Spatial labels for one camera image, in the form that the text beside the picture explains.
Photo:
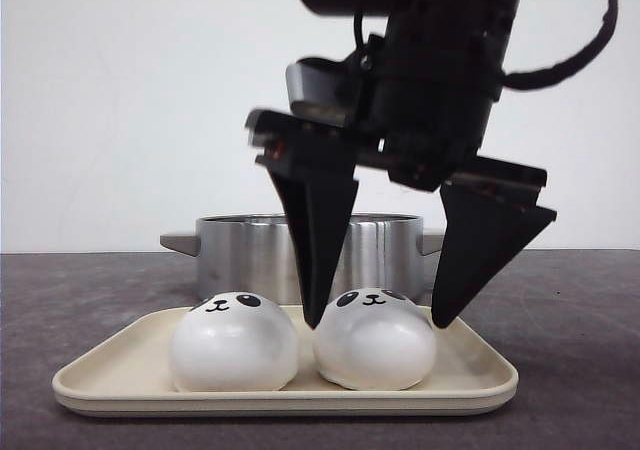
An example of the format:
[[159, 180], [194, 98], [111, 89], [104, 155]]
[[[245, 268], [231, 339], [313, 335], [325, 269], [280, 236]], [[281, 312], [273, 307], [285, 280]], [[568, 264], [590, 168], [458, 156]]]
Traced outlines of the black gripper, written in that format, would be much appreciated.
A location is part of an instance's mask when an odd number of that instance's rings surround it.
[[392, 181], [420, 190], [460, 186], [518, 205], [532, 205], [546, 183], [541, 169], [485, 158], [482, 143], [502, 84], [498, 70], [511, 13], [486, 0], [309, 0], [322, 15], [386, 16], [385, 34], [358, 37], [345, 59], [365, 56], [368, 80], [363, 117], [349, 126], [279, 113], [250, 112], [251, 143], [262, 149], [278, 137], [315, 137], [351, 148], [357, 166], [387, 171]]

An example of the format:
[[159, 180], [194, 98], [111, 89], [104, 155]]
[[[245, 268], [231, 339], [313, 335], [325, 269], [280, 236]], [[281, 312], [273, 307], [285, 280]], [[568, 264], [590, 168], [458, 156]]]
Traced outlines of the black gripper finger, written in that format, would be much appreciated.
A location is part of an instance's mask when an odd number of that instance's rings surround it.
[[460, 186], [443, 187], [441, 197], [447, 228], [432, 292], [432, 320], [445, 328], [555, 220], [556, 212]]
[[281, 200], [296, 257], [306, 323], [316, 327], [328, 304], [355, 202], [355, 155], [315, 137], [278, 137], [264, 166]]

